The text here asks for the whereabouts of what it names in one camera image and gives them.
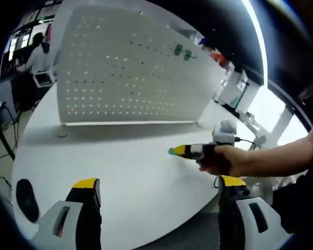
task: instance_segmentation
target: white table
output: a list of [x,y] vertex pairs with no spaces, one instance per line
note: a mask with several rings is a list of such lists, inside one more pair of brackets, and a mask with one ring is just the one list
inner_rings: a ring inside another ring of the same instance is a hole
[[[211,127],[234,119],[214,102],[202,117]],[[210,142],[211,129],[195,124],[70,127],[69,136],[58,138],[59,127],[54,85],[30,118],[14,162],[14,215],[28,239],[38,224],[30,223],[17,206],[16,183],[22,178],[33,186],[40,216],[65,200],[77,181],[99,178],[103,250],[150,243],[186,222],[217,194],[215,176],[200,172],[192,160],[167,153],[172,146]],[[253,137],[243,124],[239,133]]]

